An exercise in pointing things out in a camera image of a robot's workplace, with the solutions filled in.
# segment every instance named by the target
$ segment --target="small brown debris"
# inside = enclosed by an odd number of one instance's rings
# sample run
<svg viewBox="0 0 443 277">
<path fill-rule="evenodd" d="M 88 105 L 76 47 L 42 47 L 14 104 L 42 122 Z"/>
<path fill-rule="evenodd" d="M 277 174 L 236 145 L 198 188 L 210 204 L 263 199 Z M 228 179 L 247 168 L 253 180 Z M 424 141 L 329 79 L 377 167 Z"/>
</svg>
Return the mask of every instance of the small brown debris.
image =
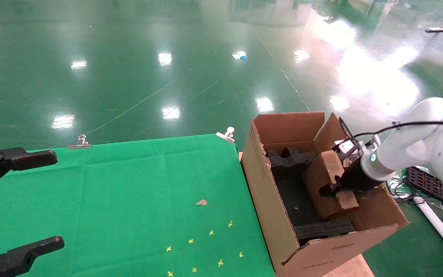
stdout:
<svg viewBox="0 0 443 277">
<path fill-rule="evenodd" d="M 196 205 L 206 206 L 206 205 L 208 205 L 208 202 L 203 199 L 203 200 L 199 201 L 198 203 L 196 203 Z"/>
</svg>

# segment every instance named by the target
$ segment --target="black robotic claw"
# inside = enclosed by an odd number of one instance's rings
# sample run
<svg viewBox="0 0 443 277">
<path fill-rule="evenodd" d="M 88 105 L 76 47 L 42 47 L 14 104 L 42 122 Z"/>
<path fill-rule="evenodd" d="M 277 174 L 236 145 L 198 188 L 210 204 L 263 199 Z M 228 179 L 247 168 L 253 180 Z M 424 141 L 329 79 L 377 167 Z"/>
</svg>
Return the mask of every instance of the black robotic claw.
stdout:
<svg viewBox="0 0 443 277">
<path fill-rule="evenodd" d="M 27 170 L 54 165 L 58 162 L 54 151 L 28 153 L 23 148 L 0 150 L 0 179 L 10 170 Z M 61 237 L 52 237 L 33 244 L 11 249 L 0 255 L 0 277 L 14 277 L 26 273 L 38 256 L 62 249 Z"/>
<path fill-rule="evenodd" d="M 10 170 L 27 170 L 54 165 L 58 162 L 54 151 L 28 153 L 23 148 L 0 150 L 0 178 Z"/>
<path fill-rule="evenodd" d="M 37 257 L 62 249 L 61 237 L 51 237 L 33 244 L 11 249 L 0 255 L 0 277 L 14 277 L 26 273 Z"/>
</svg>

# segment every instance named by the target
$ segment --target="box flap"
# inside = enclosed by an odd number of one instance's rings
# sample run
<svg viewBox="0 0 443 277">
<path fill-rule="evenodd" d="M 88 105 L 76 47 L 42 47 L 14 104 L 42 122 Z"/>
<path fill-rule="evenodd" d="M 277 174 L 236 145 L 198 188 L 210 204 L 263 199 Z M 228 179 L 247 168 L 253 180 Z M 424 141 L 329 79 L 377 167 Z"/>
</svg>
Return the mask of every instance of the box flap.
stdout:
<svg viewBox="0 0 443 277">
<path fill-rule="evenodd" d="M 336 140 L 344 140 L 346 135 L 341 129 L 338 117 L 332 113 L 329 119 L 315 137 L 315 142 L 318 144 L 321 151 L 328 151 L 334 146 Z"/>
<path fill-rule="evenodd" d="M 357 200 L 360 208 L 355 213 L 364 230 L 392 224 L 397 224 L 400 229 L 410 224 L 396 201 L 382 186 L 370 191 L 365 199 L 357 197 Z"/>
<path fill-rule="evenodd" d="M 275 270 L 299 247 L 298 240 L 276 188 L 254 121 L 242 155 L 242 165 Z"/>
<path fill-rule="evenodd" d="M 398 225 L 311 240 L 283 266 L 276 277 L 321 277 L 392 235 Z"/>
<path fill-rule="evenodd" d="M 324 112 L 260 114 L 254 123 L 261 143 L 273 144 L 314 140 L 324 118 Z"/>
</svg>

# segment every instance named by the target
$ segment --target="metal clip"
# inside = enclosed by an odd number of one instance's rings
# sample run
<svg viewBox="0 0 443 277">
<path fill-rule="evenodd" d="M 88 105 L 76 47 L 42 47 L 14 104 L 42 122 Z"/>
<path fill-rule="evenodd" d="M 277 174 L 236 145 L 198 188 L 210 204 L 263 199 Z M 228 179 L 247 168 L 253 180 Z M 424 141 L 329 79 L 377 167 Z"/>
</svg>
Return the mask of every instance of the metal clip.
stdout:
<svg viewBox="0 0 443 277">
<path fill-rule="evenodd" d="M 217 132 L 217 137 L 220 137 L 220 138 L 226 140 L 227 142 L 234 143 L 235 140 L 232 138 L 234 131 L 235 131 L 235 129 L 233 127 L 229 127 L 226 129 L 226 133 Z"/>
<path fill-rule="evenodd" d="M 68 145 L 68 149 L 89 149 L 91 147 L 90 144 L 86 141 L 86 135 L 79 135 L 78 142 L 76 145 Z"/>
</svg>

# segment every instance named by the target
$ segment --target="black cable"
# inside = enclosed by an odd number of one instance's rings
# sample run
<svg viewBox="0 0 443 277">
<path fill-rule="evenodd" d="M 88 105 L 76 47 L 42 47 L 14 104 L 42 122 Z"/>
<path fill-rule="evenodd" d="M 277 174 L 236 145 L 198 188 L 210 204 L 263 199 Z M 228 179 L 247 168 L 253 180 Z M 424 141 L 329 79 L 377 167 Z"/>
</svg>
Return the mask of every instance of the black cable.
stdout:
<svg viewBox="0 0 443 277">
<path fill-rule="evenodd" d="M 354 135 L 354 137 L 360 137 L 361 135 L 377 135 L 379 133 L 383 133 L 385 131 L 388 131 L 388 130 L 391 130 L 394 128 L 400 128 L 403 126 L 418 126 L 418 125 L 443 125 L 443 121 L 411 121 L 411 122 L 399 123 L 399 124 L 395 124 L 393 126 L 388 126 L 388 127 L 382 128 L 374 133 L 372 133 L 372 132 L 359 133 L 357 135 Z"/>
<path fill-rule="evenodd" d="M 420 194 L 420 191 L 418 191 L 412 184 L 408 184 L 403 179 L 399 179 L 399 178 L 396 178 L 396 177 L 392 177 L 392 179 L 394 179 L 396 181 L 399 181 L 399 183 L 396 184 L 394 189 L 391 189 L 391 185 L 390 185 L 389 181 L 387 181 L 386 187 L 387 187 L 387 190 L 389 191 L 389 193 L 394 197 L 394 200 L 396 201 L 396 203 L 407 202 L 409 204 L 415 204 L 415 205 L 425 203 L 425 201 L 426 201 L 425 197 L 422 196 Z M 401 194 L 398 193 L 398 191 L 397 191 L 398 187 L 402 186 L 402 185 L 405 185 L 410 190 L 409 195 L 406 196 L 406 197 L 402 197 Z M 414 200 L 414 198 L 416 196 L 421 197 L 423 199 L 423 201 L 420 202 L 420 203 L 416 203 L 415 200 Z"/>
<path fill-rule="evenodd" d="M 357 137 L 360 137 L 362 135 L 378 135 L 380 133 L 383 133 L 385 131 L 388 131 L 388 130 L 391 130 L 394 128 L 400 128 L 400 127 L 404 127 L 404 126 L 419 126 L 419 125 L 443 125 L 443 121 L 411 121 L 411 122 L 394 124 L 392 126 L 382 128 L 376 132 L 364 132 L 364 133 L 358 133 L 356 135 L 352 135 L 352 133 L 350 132 L 350 129 L 345 124 L 343 119 L 341 119 L 341 117 L 339 118 L 339 121 L 340 121 L 341 129 L 343 130 L 343 132 L 346 135 L 346 139 L 343 140 L 342 142 L 340 142 L 338 145 L 336 145 L 336 147 L 339 147 L 341 144 L 343 144 L 344 142 L 346 142 L 348 140 L 351 140 L 355 145 L 357 145 L 358 144 L 358 140 L 356 139 Z"/>
</svg>

